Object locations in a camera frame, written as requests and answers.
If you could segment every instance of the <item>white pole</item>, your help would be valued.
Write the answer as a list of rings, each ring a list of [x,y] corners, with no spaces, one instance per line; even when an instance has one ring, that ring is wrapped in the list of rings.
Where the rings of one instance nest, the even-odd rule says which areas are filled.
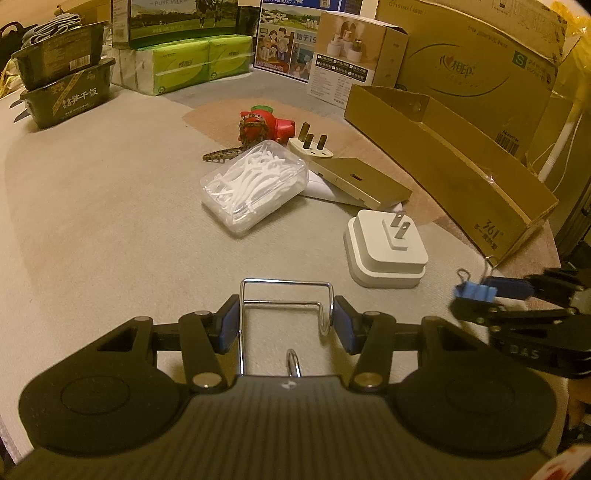
[[[562,153],[562,149],[566,145],[566,142],[569,139],[570,134],[573,132],[574,125],[577,123],[577,120],[581,116],[582,107],[583,107],[583,104],[581,102],[575,102],[573,104],[573,107],[570,110],[569,116],[566,119],[566,123],[564,124],[564,127],[562,127],[562,131],[560,132],[560,135],[558,136],[558,140],[556,141],[556,145],[554,145],[554,148],[551,150],[550,155],[548,155],[548,159],[546,159],[544,166],[540,170],[540,173],[538,175],[538,179],[541,182],[546,181],[546,179],[548,178],[548,175],[552,171],[552,168],[554,168],[556,160],[558,160],[558,157]]]

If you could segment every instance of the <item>black food box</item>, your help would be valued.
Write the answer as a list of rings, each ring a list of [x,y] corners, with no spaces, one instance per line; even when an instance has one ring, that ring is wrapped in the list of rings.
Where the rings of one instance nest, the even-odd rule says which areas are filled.
[[[114,64],[115,59],[101,60],[37,90],[25,90],[21,100],[39,128],[51,127],[106,102]]]
[[[27,90],[98,64],[107,24],[74,28],[13,53]]]

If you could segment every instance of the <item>circular pad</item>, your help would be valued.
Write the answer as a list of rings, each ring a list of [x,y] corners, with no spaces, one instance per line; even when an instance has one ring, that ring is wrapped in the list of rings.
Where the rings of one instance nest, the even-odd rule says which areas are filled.
[[[177,384],[128,353],[67,359],[34,378],[19,414],[36,446],[106,455],[157,437],[180,406]]]
[[[394,392],[403,422],[458,455],[502,457],[538,446],[554,420],[551,388],[520,365],[493,360],[469,355],[411,373]]]

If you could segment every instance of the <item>black bag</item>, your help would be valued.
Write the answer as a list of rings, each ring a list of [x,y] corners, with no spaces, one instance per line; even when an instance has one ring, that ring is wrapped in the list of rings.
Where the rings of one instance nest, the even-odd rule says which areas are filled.
[[[10,60],[10,55],[20,50],[22,47],[22,36],[36,25],[23,28],[19,22],[12,22],[0,28],[0,72]],[[10,31],[8,35],[2,36],[4,30],[8,27],[16,27],[16,31]]]

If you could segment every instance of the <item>white electrical plug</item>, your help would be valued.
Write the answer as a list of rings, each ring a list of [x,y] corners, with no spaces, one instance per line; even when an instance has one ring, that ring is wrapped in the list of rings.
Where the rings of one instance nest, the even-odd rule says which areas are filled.
[[[429,260],[405,212],[360,210],[345,230],[345,250],[351,276],[370,288],[413,288]]]
[[[321,135],[319,141],[314,142],[314,135],[308,133],[309,129],[310,124],[302,124],[300,134],[287,141],[287,148],[306,162],[315,158],[332,158],[333,153],[324,147],[326,135]]]

